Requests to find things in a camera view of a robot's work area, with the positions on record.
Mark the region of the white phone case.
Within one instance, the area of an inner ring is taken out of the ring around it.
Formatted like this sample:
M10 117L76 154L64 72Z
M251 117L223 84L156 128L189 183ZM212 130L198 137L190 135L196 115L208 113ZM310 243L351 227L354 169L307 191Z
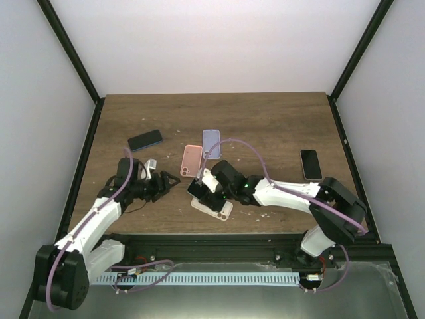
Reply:
M226 201L223 208L219 212L216 212L208 208L207 206L201 204L198 199L192 198L191 207L211 217L214 217L221 221L226 221L230 217L230 214L233 209L233 204L229 201Z

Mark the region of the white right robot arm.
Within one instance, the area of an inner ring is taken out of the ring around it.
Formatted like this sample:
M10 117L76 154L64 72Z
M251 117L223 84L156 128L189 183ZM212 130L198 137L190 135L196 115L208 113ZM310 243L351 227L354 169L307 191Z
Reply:
M295 259L309 268L324 250L333 245L348 246L366 233L361 225L365 204L336 179L321 183L284 183L252 175L233 177L205 174L188 188L191 206L217 219L228 219L235 201L257 207L283 207L311 215L316 225L306 231Z

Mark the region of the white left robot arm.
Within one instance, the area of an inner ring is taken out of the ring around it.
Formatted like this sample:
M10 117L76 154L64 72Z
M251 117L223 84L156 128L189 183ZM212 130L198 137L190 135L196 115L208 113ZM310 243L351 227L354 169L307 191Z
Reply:
M123 243L101 240L136 200L156 202L179 184L178 177L156 172L153 159L121 158L115 175L98 192L93 206L80 222L55 244L36 253L32 296L51 310L80 307L94 281L111 266L129 268L135 251Z

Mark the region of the teal black phone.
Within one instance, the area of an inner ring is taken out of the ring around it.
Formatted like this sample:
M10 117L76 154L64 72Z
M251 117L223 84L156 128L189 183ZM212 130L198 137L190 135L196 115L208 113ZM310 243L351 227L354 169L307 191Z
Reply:
M197 179L192 180L187 193L198 201L210 201L213 195L210 189L205 184L199 183Z

